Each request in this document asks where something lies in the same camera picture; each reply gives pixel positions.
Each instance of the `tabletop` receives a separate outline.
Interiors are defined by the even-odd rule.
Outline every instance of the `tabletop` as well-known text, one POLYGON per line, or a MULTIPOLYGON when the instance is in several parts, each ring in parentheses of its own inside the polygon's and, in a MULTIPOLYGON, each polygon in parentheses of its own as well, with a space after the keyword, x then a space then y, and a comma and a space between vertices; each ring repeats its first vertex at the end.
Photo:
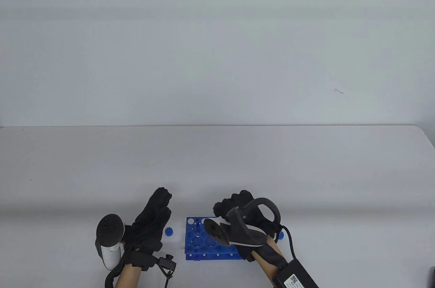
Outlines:
MULTIPOLYGON (((425 287, 435 265, 435 151, 416 126, 90 126, 0 129, 0 281, 102 287, 98 221, 131 223, 173 194, 160 254, 175 287, 270 287, 255 263, 186 261, 187 216, 241 189, 277 204, 320 287, 425 287)), ((286 238, 278 243, 291 259, 286 238)), ((157 268, 140 287, 163 287, 157 268)))

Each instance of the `wrist strap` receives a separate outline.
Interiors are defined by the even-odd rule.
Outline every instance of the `wrist strap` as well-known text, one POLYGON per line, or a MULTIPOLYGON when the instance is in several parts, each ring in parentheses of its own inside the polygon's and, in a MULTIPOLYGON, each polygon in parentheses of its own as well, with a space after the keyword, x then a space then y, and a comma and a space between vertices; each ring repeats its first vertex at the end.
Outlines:
POLYGON ((142 268, 142 271, 147 271, 149 268, 152 268, 157 264, 159 259, 153 255, 145 254, 140 251, 132 251, 125 262, 134 267, 142 268))
POLYGON ((257 247, 254 251, 267 263, 276 266, 280 270, 287 266, 285 258, 268 244, 257 247))

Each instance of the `black cable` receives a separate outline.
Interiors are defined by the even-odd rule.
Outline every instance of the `black cable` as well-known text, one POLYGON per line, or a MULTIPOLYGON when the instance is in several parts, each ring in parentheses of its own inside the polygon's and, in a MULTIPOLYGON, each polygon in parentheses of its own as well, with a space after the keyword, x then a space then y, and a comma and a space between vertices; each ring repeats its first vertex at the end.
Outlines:
POLYGON ((164 285, 164 288, 168 288, 169 279, 172 278, 173 273, 174 273, 174 271, 169 271, 168 273, 164 273, 164 275, 166 277, 166 283, 164 285))
POLYGON ((109 274, 106 277, 106 280, 104 281, 104 288, 113 288, 113 281, 116 277, 118 277, 122 270, 124 269, 124 260, 120 260, 118 265, 113 268, 112 271, 109 272, 109 274))
POLYGON ((279 233, 277 234, 277 238, 279 238, 279 234, 281 233, 282 230, 285 230, 288 237, 289 237, 289 244, 290 244, 290 252, 292 252, 292 257, 294 260, 296 260, 296 255, 295 255, 295 251, 293 249, 293 241, 292 241, 292 235, 290 235, 290 231, 287 229, 286 226, 281 225, 281 230, 279 231, 279 233))

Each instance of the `gloved hand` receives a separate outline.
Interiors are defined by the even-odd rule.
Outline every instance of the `gloved hand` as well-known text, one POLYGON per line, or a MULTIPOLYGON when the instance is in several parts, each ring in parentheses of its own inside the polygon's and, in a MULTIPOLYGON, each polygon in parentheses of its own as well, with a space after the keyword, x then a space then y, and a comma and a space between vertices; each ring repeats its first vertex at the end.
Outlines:
POLYGON ((114 278, 121 274, 126 264, 140 267, 142 271, 154 266, 157 258, 152 254, 162 248, 163 229, 171 216, 168 208, 171 198, 172 194, 166 188, 157 188, 133 224, 125 226, 121 240, 124 243, 124 254, 119 264, 107 276, 106 288, 113 287, 114 278))
MULTIPOLYGON (((222 200, 222 202, 217 202, 213 207, 213 213, 216 217, 222 217, 226 221, 228 221, 227 213, 230 211, 233 207, 236 206, 245 206, 250 201, 252 201, 254 198, 250 192, 247 190, 242 190, 239 194, 233 194, 231 195, 231 198, 225 198, 222 200)), ((252 209, 251 212, 249 212, 248 215, 246 215, 245 223, 258 227, 262 229, 266 234, 271 236, 272 238, 275 236, 275 233, 277 233, 280 228, 276 226, 272 221, 268 220, 263 213, 261 213, 260 209, 258 207, 255 207, 252 209)), ((251 255, 252 251, 258 251, 261 248, 253 248, 248 246, 241 246, 236 245, 237 252, 239 255, 244 259, 248 260, 249 262, 254 261, 254 257, 251 255)))

